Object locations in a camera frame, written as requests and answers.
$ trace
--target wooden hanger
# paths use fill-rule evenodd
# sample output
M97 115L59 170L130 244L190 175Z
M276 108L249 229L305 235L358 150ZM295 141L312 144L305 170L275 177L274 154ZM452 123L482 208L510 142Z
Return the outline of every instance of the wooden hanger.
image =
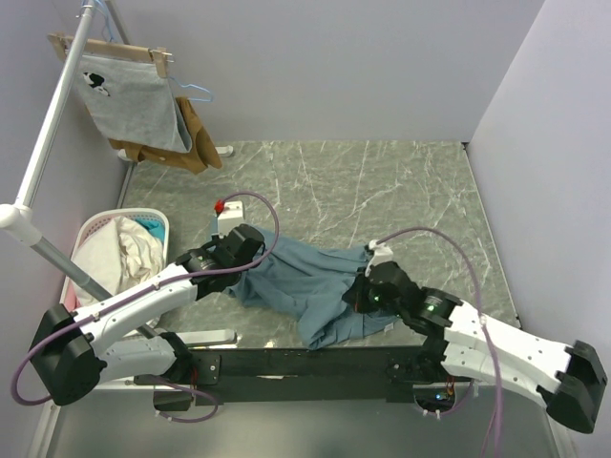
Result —
M66 53L72 45L74 37L58 32L50 33L47 35L47 38L49 38L49 41L51 41L57 57L61 61L65 61ZM167 52L165 48L150 50L148 48L142 48L141 46L109 43L101 40L87 40L85 52L90 54L105 55L117 59L154 63L157 67L157 74L160 78L167 78L168 62L174 62L173 60L169 59L172 54Z

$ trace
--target marble table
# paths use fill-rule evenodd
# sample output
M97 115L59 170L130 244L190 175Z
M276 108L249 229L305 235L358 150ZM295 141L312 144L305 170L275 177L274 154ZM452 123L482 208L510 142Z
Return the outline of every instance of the marble table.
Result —
M348 248L413 225L437 228L469 255L482 284L485 313L518 325L474 178L459 142L232 142L222 169L198 176L154 163L139 164L125 207L152 207L170 221L169 260L208 239L213 205L238 190L268 197L282 232L324 248ZM244 198L248 222L273 229L264 205ZM452 247L428 233L390 243L395 260L421 285L473 302L466 266ZM296 322L269 309L243 308L210 295L166 313L172 331L236 329L244 348L302 347ZM421 344L401 323L340 346Z

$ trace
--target hanging brown garment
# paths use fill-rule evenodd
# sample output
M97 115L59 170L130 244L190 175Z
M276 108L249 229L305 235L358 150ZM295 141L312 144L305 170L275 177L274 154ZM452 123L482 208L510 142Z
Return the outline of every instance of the hanging brown garment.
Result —
M176 101L179 104L182 117L184 117L189 135L193 139L191 151L184 154L175 153L146 145L138 145L130 141L109 139L111 146L116 150L125 150L127 157L134 162L151 160L157 164L187 169L194 174L203 172L208 166L220 169L222 167L221 158L210 139L210 135L208 135L201 124L200 118L193 110L191 102L186 97L177 97Z

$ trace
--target clothing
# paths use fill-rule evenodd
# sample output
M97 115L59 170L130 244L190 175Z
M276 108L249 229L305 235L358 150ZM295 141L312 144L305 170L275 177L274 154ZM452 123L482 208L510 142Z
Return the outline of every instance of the clothing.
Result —
M109 140L111 146L116 150L125 150L127 157L134 162L151 160L157 164L187 169L194 174L203 172L208 166L220 169L220 167L222 167L221 158L217 153L214 143L210 139L210 135L208 135L201 124L198 114L195 113L191 102L189 102L186 97L177 97L176 101L192 139L192 148L188 153L182 155L128 141L117 141L113 139Z
M73 261L114 296L161 271L163 244L137 222L116 217L87 237ZM77 285L74 292L80 306L97 302Z
M159 221L150 221L149 219L140 218L135 218L134 221L140 226L144 227L149 234L161 240L161 243L163 243L163 239L165 239L165 228L163 227L163 224L161 224Z
M192 139L155 64L83 55L74 86L107 138L187 153Z
M265 237L265 245L270 246L274 234L258 230ZM319 250L280 236L271 255L242 273L240 281L227 292L245 307L270 307L295 317L299 335L310 349L362 339L397 320L381 311L356 313L342 301L357 269L365 267L368 260L365 247Z

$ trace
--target laundry basket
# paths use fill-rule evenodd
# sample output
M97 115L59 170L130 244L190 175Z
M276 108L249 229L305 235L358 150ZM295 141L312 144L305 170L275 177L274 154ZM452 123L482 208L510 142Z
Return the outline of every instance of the laundry basket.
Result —
M74 250L72 253L72 259L76 254L76 250L85 242L87 237L94 234L108 222L116 217L125 217L129 219L145 219L149 221L160 222L163 225L165 231L162 243L163 243L163 265L168 261L168 240L170 235L170 223L168 218L165 217L159 210L153 208L118 208L115 210L109 210L108 212L98 213L92 216L83 224L78 232L76 243L74 244ZM61 291L61 302L64 304L68 311L76 309L78 302L76 301L76 294L74 293L73 283L70 279L66 278L64 281L64 287ZM149 325L155 326L158 323L159 318L151 320Z

